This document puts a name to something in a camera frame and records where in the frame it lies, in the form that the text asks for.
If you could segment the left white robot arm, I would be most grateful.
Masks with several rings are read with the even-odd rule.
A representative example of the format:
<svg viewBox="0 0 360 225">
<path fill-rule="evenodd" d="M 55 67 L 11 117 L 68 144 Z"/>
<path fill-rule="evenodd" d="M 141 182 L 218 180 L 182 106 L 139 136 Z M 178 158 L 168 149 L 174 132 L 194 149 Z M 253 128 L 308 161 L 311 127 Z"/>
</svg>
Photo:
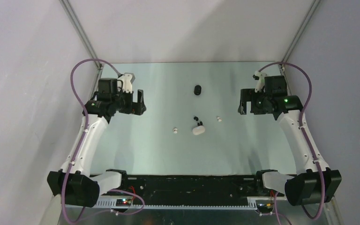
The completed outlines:
<svg viewBox="0 0 360 225">
<path fill-rule="evenodd" d="M 83 106 L 81 127 L 74 146 L 58 171 L 48 174 L 47 182 L 53 195 L 60 195 L 63 205 L 93 207 L 98 198 L 113 190 L 118 195 L 129 191 L 123 179 L 125 171 L 108 169 L 91 177 L 91 163 L 103 133 L 115 113 L 142 115 L 146 111 L 143 90 L 133 101 L 133 74 L 119 78 L 101 78 L 98 89 Z"/>
</svg>

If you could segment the white earbud charging case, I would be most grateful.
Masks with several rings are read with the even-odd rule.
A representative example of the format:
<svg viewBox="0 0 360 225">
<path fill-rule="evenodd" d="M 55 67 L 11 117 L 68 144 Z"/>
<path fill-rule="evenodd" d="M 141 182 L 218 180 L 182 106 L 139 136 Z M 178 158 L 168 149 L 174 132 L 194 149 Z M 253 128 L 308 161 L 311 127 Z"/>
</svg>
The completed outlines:
<svg viewBox="0 0 360 225">
<path fill-rule="evenodd" d="M 206 131 L 206 128 L 203 125 L 198 125 L 192 129 L 193 135 L 200 135 L 200 134 L 203 134 L 205 131 Z"/>
</svg>

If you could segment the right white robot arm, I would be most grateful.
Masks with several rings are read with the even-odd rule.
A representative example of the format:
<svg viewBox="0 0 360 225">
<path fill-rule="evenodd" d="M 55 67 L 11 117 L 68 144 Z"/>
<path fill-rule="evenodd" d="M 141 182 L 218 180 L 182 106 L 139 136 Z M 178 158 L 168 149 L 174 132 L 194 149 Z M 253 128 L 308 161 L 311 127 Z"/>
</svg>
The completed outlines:
<svg viewBox="0 0 360 225">
<path fill-rule="evenodd" d="M 256 88 L 240 91 L 238 112 L 273 115 L 286 136 L 296 166 L 295 176 L 272 169 L 258 171 L 254 190 L 260 196 L 272 190 L 284 194 L 292 206 L 327 203 L 342 181 L 339 170 L 330 169 L 317 149 L 302 110 L 299 97 L 288 95 L 283 76 L 259 78 Z"/>
</svg>

